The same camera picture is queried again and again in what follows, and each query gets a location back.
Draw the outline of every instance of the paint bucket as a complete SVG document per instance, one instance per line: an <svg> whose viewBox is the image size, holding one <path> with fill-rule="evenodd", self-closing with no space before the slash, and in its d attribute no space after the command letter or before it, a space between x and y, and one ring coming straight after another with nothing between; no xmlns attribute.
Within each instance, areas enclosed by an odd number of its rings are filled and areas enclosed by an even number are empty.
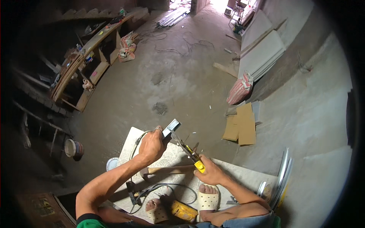
<svg viewBox="0 0 365 228"><path fill-rule="evenodd" d="M111 158L107 161L107 171L112 170L117 167L119 158Z"/></svg>
<svg viewBox="0 0 365 228"><path fill-rule="evenodd" d="M65 154L69 158L72 157L75 161L80 161L84 155L84 146L78 141L67 139L65 142Z"/></svg>

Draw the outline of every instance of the foot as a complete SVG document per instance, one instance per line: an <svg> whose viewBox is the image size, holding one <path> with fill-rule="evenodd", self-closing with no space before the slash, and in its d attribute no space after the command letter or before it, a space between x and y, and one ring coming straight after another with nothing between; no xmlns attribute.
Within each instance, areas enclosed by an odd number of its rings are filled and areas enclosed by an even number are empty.
<svg viewBox="0 0 365 228"><path fill-rule="evenodd" d="M205 194L217 194L218 191L214 188L212 188L212 186L208 186L205 184L202 184L199 186L199 191L201 193L205 193ZM199 215L200 218L203 221L210 221L211 220L211 213L215 212L215 210L201 210L199 211Z"/></svg>
<svg viewBox="0 0 365 228"><path fill-rule="evenodd" d="M154 224L158 224L167 220L166 211L160 204L161 201L156 198L148 201L146 204L146 213L150 219L154 220Z"/></svg>

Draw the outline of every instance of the hand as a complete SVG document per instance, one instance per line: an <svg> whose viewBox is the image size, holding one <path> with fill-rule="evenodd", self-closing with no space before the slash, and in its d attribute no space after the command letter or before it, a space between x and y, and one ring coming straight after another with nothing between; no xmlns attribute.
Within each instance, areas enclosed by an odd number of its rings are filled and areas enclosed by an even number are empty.
<svg viewBox="0 0 365 228"><path fill-rule="evenodd" d="M158 126L153 132L148 132L143 138L139 147L139 157L146 163L146 166L161 158L166 150L167 144L162 142L162 127Z"/></svg>
<svg viewBox="0 0 365 228"><path fill-rule="evenodd" d="M194 170L194 175L199 180L209 185L219 185L229 179L229 176L204 154L200 154L199 157L205 166L204 173L201 173L199 170Z"/></svg>

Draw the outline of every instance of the white sandal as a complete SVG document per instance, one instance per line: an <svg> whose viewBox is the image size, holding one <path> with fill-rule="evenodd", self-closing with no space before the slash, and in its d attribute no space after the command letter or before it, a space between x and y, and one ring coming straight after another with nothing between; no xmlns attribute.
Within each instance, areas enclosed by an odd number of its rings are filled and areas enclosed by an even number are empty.
<svg viewBox="0 0 365 228"><path fill-rule="evenodd" d="M216 209L218 209L218 205L219 205L219 190L218 190L217 186L208 185L205 183L203 183L203 185L211 186L212 188L216 189L218 191L218 193L217 194L206 194L206 193L201 193L198 190L198 216L196 217L197 222L201 221L200 214L199 214L199 212L201 210L216 210Z"/></svg>
<svg viewBox="0 0 365 228"><path fill-rule="evenodd" d="M151 199L153 203L156 205L154 200L158 200L157 198ZM168 220L165 209L162 207L161 203L154 209L146 211L148 217L152 220L153 224Z"/></svg>

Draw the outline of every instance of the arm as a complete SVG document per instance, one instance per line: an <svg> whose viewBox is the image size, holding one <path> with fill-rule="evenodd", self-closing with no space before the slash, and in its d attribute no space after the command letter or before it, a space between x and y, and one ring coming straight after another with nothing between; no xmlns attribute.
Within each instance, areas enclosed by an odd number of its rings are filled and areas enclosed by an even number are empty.
<svg viewBox="0 0 365 228"><path fill-rule="evenodd" d="M271 210L269 204L263 198L257 196L252 191L232 180L205 155L201 154L200 159L204 163L205 172L201 173L198 170L194 171L194 175L199 178L199 180L209 185L222 185L240 204L255 202L263 206L265 209Z"/></svg>
<svg viewBox="0 0 365 228"><path fill-rule="evenodd" d="M162 143L162 128L147 133L139 153L130 161L97 176L87 183L76 196L76 218L86 213L97 214L97 208L131 176L161 158L166 150Z"/></svg>

